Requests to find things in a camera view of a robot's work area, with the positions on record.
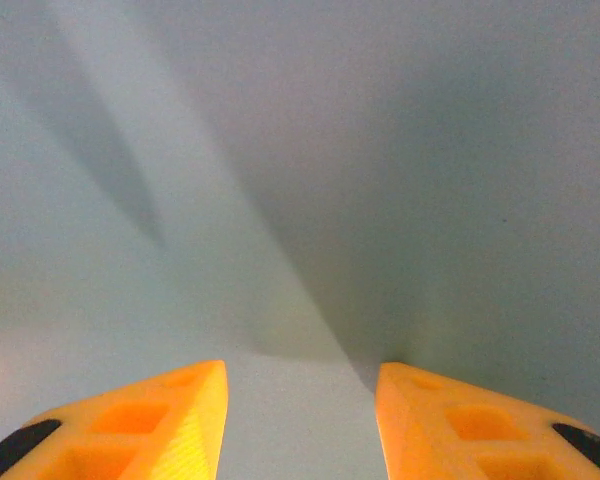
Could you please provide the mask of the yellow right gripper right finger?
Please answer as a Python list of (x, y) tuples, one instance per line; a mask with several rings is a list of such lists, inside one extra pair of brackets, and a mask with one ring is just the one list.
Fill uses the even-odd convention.
[(564, 414), (399, 362), (379, 368), (391, 479), (600, 479), (600, 436)]

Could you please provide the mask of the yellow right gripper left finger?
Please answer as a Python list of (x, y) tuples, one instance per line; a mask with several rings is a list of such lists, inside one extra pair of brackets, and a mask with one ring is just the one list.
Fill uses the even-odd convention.
[(63, 405), (0, 441), (0, 479), (214, 479), (228, 403), (211, 360)]

